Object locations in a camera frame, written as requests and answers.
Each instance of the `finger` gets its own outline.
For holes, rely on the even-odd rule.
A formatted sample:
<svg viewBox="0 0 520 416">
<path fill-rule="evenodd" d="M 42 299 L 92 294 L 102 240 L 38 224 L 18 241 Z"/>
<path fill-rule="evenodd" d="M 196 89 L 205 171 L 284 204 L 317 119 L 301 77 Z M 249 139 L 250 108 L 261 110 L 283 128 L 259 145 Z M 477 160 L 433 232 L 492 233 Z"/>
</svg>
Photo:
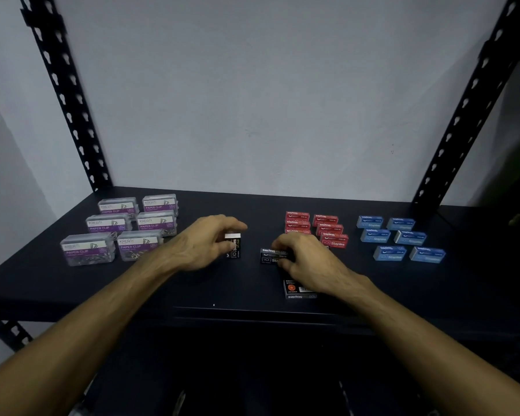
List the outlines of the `finger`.
<svg viewBox="0 0 520 416">
<path fill-rule="evenodd" d="M 282 233 L 272 242 L 272 249 L 286 250 L 287 248 L 294 248 L 299 236 L 302 236 L 302 234 L 298 232 Z"/>
<path fill-rule="evenodd" d="M 241 222 L 236 217 L 227 217 L 220 215 L 221 230 L 224 232 L 228 231 L 245 231 L 248 229 L 246 223 Z"/>
<path fill-rule="evenodd" d="M 227 254 L 228 252 L 233 251 L 235 244 L 231 241 L 216 242 L 214 244 L 214 248 L 217 249 L 217 254 L 219 257 L 222 254 Z"/>
<path fill-rule="evenodd" d="M 277 262 L 277 265 L 283 268 L 287 273 L 293 275 L 296 264 L 293 263 L 290 259 L 280 258 Z"/>
</svg>

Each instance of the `white wall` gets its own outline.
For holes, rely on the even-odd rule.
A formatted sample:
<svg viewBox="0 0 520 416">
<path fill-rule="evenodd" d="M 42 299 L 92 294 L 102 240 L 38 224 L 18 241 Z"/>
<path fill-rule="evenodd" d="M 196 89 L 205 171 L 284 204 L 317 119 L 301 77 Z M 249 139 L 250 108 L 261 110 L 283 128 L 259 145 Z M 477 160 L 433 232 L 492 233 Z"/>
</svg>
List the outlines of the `white wall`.
<svg viewBox="0 0 520 416">
<path fill-rule="evenodd" d="M 55 217 L 91 188 L 19 0 L 0 0 L 0 113 Z"/>
<path fill-rule="evenodd" d="M 55 220 L 0 115 L 0 264 Z M 0 362 L 10 354 L 0 341 Z"/>
<path fill-rule="evenodd" d="M 400 201 L 505 1 L 56 0 L 117 185 Z"/>
</svg>

